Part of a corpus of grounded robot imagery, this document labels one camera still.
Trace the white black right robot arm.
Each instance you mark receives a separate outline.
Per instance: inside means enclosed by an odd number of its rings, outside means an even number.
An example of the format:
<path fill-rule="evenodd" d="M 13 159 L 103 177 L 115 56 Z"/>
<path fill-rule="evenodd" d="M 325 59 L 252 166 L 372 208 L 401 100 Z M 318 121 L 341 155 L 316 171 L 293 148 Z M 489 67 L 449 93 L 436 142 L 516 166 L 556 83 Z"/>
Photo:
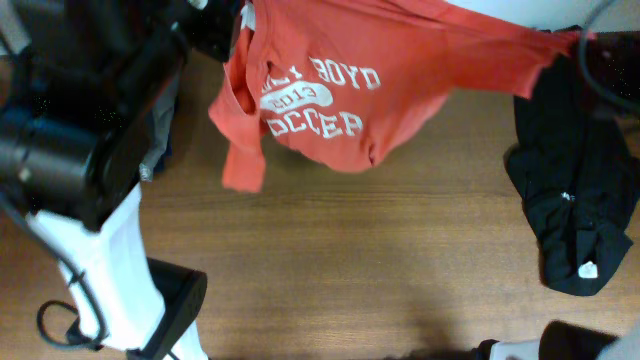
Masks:
<path fill-rule="evenodd" d="M 639 322 L 614 334 L 555 320 L 535 340 L 485 340 L 471 351 L 477 360 L 639 360 Z"/>

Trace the red orange soccer t-shirt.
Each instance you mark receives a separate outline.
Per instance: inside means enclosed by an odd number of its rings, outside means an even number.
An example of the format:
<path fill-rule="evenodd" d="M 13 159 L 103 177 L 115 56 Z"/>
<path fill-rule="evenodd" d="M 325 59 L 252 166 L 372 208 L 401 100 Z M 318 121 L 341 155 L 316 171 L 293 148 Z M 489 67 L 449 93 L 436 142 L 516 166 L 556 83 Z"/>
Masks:
<path fill-rule="evenodd" d="M 446 1 L 249 0 L 209 109 L 222 183 L 261 189 L 267 135 L 335 171 L 373 168 L 455 89 L 529 97 L 577 39 Z"/>

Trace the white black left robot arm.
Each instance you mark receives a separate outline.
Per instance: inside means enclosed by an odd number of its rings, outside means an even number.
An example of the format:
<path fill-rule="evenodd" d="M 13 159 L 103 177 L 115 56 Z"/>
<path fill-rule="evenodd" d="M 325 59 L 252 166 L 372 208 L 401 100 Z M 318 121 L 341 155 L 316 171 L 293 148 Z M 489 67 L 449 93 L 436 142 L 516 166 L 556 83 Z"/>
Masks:
<path fill-rule="evenodd" d="M 140 164 L 192 50 L 232 54 L 242 3 L 14 0 L 1 42 L 10 57 L 1 110 L 1 207 L 56 260 L 75 317 L 62 349 L 129 359 L 202 359 L 196 319 L 204 272 L 146 255 Z"/>

